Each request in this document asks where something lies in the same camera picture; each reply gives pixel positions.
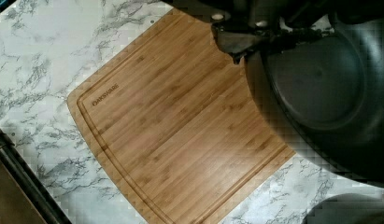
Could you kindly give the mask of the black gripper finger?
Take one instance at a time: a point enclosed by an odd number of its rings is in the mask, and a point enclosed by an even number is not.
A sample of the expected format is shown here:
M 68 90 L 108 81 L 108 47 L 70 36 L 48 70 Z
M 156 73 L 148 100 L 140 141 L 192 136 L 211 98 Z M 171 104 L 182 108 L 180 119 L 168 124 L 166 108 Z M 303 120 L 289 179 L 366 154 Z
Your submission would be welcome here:
M 213 23 L 211 31 L 217 48 L 235 64 L 253 52 L 270 50 L 281 35 L 278 26 L 270 27 L 266 21 L 221 21 Z

